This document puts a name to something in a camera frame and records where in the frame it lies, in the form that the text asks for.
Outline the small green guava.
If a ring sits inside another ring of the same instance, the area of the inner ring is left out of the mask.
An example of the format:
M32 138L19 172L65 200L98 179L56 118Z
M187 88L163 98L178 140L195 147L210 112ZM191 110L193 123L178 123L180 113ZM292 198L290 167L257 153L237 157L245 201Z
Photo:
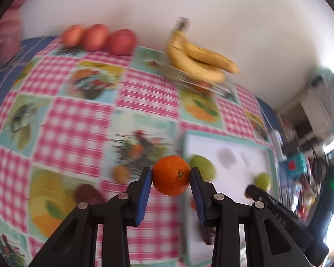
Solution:
M268 173L263 172L257 175L254 179L254 185L265 192L269 192L271 189L271 178Z

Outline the white teal-rimmed box lid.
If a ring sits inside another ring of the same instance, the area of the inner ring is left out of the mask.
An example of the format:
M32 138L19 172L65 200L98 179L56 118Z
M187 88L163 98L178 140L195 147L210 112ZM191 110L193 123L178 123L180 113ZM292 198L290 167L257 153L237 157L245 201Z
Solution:
M252 204L253 201L244 195L246 188L264 172L271 178L270 195L277 200L280 198L278 163L270 146L232 136L189 130L183 138L183 158L190 161L194 155L203 156L212 162L216 169L216 178L212 181L216 191L235 202ZM186 266L208 266L211 264L214 246L203 242L191 199L190 189L179 199L182 260Z

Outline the large green guava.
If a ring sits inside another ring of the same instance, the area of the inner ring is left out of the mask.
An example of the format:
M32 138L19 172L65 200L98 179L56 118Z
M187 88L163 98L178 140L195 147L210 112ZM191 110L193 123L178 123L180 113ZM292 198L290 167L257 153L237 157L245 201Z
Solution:
M206 157L194 155L190 159L190 168L198 168L204 181L212 182L216 178L216 169Z

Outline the orange tangerine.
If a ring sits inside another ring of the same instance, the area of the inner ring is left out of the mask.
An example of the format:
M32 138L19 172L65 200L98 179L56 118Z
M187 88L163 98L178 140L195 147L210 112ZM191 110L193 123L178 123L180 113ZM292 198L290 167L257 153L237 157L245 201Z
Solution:
M162 157L152 168L154 188L163 195L179 196L189 186L190 172L183 158L176 155Z

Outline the dark brown passion fruit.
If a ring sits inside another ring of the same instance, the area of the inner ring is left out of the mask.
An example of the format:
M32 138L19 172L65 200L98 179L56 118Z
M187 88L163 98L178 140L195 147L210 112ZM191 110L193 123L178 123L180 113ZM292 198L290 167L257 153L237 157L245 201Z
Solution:
M97 205L105 202L103 196L95 189L93 185L82 184L75 191L75 202L77 204L86 202L90 205Z

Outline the teal toy box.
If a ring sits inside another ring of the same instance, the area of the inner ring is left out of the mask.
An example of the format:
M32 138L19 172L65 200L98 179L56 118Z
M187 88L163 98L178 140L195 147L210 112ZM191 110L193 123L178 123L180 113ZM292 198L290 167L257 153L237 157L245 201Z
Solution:
M287 158L287 174L289 178L299 178L307 173L308 165L306 157L298 152Z

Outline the black power adapter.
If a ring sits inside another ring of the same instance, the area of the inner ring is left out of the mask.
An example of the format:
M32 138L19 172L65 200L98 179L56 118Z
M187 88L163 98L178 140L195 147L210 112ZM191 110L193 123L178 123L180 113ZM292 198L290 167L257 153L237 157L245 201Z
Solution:
M293 154L296 154L300 150L300 145L298 141L292 141L287 144L284 144L282 147L282 152L286 156L291 156Z

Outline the white power strip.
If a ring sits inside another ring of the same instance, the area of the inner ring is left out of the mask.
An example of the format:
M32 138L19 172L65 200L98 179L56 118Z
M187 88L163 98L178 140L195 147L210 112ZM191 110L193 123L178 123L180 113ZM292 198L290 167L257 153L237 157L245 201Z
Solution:
M286 160L286 156L282 152L283 142L280 133L277 131L277 129L273 129L269 133L269 136L273 144L278 162L284 162Z

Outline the pink checkered fruit tablecloth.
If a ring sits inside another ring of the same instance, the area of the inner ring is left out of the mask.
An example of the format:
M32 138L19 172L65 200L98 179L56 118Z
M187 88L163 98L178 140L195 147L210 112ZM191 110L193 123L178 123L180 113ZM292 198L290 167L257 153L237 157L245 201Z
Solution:
M270 146L267 107L241 86L239 104L180 89L162 75L164 55L64 49L55 38L28 62L0 107L0 258L28 266L90 184L105 200L163 156L183 156L185 132Z

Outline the clear plastic fruit container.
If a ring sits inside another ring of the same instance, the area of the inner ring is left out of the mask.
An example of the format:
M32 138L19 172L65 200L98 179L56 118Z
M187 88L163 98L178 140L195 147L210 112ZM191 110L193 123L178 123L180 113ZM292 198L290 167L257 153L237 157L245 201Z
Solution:
M181 70L164 63L161 66L162 74L180 88L198 92L203 95L217 94L220 97L239 104L239 98L236 95L236 87L233 83L223 81L222 83L211 83L204 79L191 78Z

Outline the blue table cover cloth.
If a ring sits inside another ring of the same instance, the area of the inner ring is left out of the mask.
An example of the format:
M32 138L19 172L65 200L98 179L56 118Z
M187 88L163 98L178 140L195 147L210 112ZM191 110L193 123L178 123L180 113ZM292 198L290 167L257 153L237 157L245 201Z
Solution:
M20 72L28 62L43 50L56 36L36 37L23 41L23 49L17 59L4 71L0 72L0 107Z

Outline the yellow banana bunch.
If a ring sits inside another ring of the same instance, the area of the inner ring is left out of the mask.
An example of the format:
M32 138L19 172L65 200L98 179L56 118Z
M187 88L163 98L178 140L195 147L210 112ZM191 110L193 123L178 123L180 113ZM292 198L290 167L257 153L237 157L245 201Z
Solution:
M240 74L236 63L227 57L189 42L185 33L187 23L186 18L181 18L167 43L166 53L173 67L189 78L213 84L225 80L224 71Z

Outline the dark red apple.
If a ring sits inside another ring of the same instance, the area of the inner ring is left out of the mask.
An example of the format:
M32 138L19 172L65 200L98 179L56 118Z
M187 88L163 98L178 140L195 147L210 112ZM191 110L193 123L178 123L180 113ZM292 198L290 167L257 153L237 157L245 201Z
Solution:
M137 44L135 32L121 29L113 32L107 39L107 50L112 55L131 55Z

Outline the middle red apple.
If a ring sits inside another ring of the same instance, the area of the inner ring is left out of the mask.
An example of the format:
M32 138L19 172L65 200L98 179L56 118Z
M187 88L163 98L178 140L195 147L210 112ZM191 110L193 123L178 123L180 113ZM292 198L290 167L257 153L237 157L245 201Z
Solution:
M82 35L81 45L86 51L100 51L108 37L108 28L104 24L87 27Z

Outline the clear acrylic napkin holder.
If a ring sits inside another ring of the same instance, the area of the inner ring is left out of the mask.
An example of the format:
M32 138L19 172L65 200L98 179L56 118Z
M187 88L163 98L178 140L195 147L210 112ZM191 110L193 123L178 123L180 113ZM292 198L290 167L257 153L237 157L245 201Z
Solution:
M8 64L21 50L22 0L14 0L0 20L0 68Z

